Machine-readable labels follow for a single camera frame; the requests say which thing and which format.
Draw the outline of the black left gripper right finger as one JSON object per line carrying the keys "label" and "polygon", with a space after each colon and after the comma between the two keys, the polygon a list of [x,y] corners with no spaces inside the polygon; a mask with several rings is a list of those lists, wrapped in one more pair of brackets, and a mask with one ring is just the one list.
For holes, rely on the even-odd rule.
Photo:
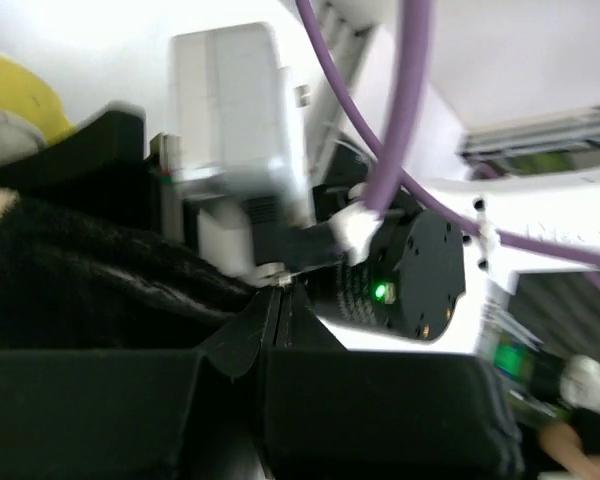
{"label": "black left gripper right finger", "polygon": [[264,352],[264,447],[279,479],[515,479],[524,467],[491,365],[349,351],[303,291]]}

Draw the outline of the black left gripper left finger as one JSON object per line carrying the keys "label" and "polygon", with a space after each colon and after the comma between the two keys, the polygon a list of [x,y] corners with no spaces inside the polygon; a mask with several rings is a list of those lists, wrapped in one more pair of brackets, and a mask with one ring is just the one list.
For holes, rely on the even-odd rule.
{"label": "black left gripper left finger", "polygon": [[0,351],[0,479],[262,479],[249,376],[259,293],[199,347]]}

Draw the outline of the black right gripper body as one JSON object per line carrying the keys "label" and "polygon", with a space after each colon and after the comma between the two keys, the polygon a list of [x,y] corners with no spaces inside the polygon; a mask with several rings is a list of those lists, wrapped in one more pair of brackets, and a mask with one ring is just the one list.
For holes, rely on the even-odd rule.
{"label": "black right gripper body", "polygon": [[159,153],[158,147],[145,153],[141,111],[107,107],[63,140],[0,166],[0,187],[182,240],[182,206]]}

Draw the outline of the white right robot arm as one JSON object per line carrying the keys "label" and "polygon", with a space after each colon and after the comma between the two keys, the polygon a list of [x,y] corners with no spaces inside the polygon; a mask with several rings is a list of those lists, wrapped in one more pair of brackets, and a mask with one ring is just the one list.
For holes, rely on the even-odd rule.
{"label": "white right robot arm", "polygon": [[419,184],[416,126],[432,6],[403,1],[392,109],[375,137],[308,2],[327,78],[368,144],[315,177],[289,72],[264,22],[176,36],[177,133],[145,154],[145,115],[111,104],[79,125],[0,53],[0,350],[197,349],[283,313],[441,352],[475,353],[517,273],[600,268],[600,167]]}

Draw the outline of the cream pillow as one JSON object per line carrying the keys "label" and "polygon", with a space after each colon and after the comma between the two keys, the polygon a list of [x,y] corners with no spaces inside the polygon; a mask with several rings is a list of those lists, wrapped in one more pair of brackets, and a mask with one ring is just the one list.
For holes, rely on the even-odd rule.
{"label": "cream pillow", "polygon": [[0,53],[0,165],[37,153],[74,131],[56,92]]}

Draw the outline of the black floral pillowcase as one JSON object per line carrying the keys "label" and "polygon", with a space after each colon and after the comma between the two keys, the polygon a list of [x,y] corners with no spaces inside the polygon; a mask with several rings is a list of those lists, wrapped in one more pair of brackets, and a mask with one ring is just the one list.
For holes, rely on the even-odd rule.
{"label": "black floral pillowcase", "polygon": [[253,294],[154,233],[0,188],[0,349],[192,347]]}

